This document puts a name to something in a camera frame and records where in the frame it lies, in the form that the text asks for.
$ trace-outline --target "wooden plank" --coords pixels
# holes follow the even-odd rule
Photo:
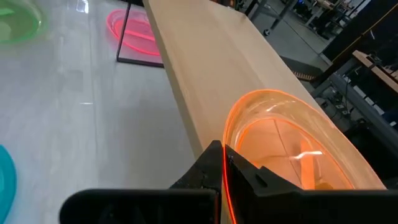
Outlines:
[[[367,59],[367,54],[355,50],[353,55],[356,59],[358,59],[363,65],[367,66],[368,68],[372,66],[372,62]],[[392,78],[390,78],[387,74],[385,74],[380,68],[377,66],[373,67],[371,71],[377,75],[384,83],[386,83],[389,87],[391,87],[394,91],[398,93],[398,83],[396,83]]]
[[[230,109],[250,91],[282,90],[323,113],[244,14],[207,0],[144,4],[196,157],[222,139]],[[360,167],[352,175],[361,188],[384,188],[355,148],[340,151]]]

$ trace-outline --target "floor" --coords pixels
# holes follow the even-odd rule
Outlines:
[[[47,28],[0,46],[0,144],[17,168],[6,223],[57,223],[88,188],[167,188],[194,156],[164,69],[115,62],[113,0],[35,0]]]
[[[280,0],[269,0],[268,4],[274,12],[280,12],[284,7]],[[260,32],[270,28],[273,22],[274,18],[265,14],[260,14],[253,21]],[[287,13],[284,20],[279,23],[266,39],[281,56],[318,67],[321,70],[326,70],[329,67],[319,56],[326,43],[316,33],[303,26],[300,19],[293,12]]]

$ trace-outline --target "wooden board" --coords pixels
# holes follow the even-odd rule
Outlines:
[[[244,14],[207,0],[144,4],[196,157],[222,139],[230,109],[250,91],[282,90],[323,113]],[[366,170],[357,175],[369,188],[384,188],[358,151],[342,156]]]
[[[368,56],[367,54],[360,52],[358,50],[355,50],[353,52],[353,55],[356,59],[358,59],[362,64],[364,64],[367,67],[372,66],[372,62],[367,59],[366,57]],[[371,71],[377,75],[384,83],[386,83],[389,87],[391,87],[394,91],[398,93],[398,83],[396,83],[392,78],[390,78],[387,74],[385,74],[380,68],[377,66],[373,67]]]

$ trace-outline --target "black frame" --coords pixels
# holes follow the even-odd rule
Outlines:
[[[120,57],[120,50],[121,50],[122,43],[123,43],[124,32],[126,31],[127,20],[129,19],[130,8],[131,8],[131,2],[128,2],[127,9],[126,9],[126,15],[124,16],[124,21],[123,21],[123,28],[122,28],[122,32],[120,35],[118,52],[116,53],[116,61],[121,62],[121,63],[131,63],[131,64],[135,64],[135,65],[145,65],[145,66],[150,66],[150,67],[164,68],[164,65],[162,63],[148,62],[148,61],[143,61],[143,60],[135,60],[135,59]]]

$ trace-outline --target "orange transparent tube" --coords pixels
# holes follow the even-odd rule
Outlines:
[[[370,181],[377,180],[375,188],[382,188],[360,153],[324,114],[283,91],[257,90],[239,99],[226,120],[225,144],[256,167],[264,166],[305,190],[363,188],[355,177],[363,167],[352,167],[344,159],[351,154],[372,175]],[[223,163],[227,203],[236,223],[225,148]]]

